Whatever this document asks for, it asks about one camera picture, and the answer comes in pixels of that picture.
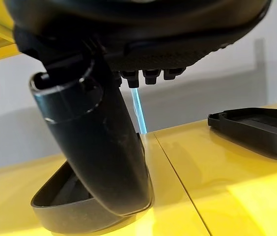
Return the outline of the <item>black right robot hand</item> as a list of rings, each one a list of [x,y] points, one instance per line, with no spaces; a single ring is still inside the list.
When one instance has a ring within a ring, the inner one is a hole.
[[[268,0],[7,0],[19,51],[42,62],[29,89],[70,166],[109,212],[148,208],[151,184],[119,87],[154,84],[225,48]]]

